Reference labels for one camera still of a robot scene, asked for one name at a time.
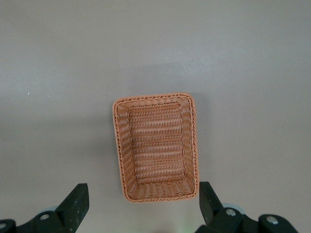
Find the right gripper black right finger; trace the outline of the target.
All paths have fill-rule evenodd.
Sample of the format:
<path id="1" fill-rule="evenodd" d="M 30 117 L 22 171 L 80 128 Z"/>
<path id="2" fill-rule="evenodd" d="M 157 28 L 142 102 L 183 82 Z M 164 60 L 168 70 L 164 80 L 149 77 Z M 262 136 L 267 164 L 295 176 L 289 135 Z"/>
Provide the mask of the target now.
<path id="1" fill-rule="evenodd" d="M 200 182 L 199 204 L 205 224 L 198 233 L 294 233 L 294 226 L 285 218 L 263 214 L 252 220 L 237 208 L 224 207 L 209 182 Z"/>

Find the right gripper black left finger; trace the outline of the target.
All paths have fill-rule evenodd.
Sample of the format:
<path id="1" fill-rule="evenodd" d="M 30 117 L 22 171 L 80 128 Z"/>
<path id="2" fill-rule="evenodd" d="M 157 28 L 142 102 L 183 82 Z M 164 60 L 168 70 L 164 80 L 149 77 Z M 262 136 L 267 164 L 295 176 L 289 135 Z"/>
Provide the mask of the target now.
<path id="1" fill-rule="evenodd" d="M 87 183 L 79 183 L 54 210 L 37 214 L 28 222 L 17 225 L 13 219 L 2 219 L 2 233 L 74 233 L 89 210 Z"/>

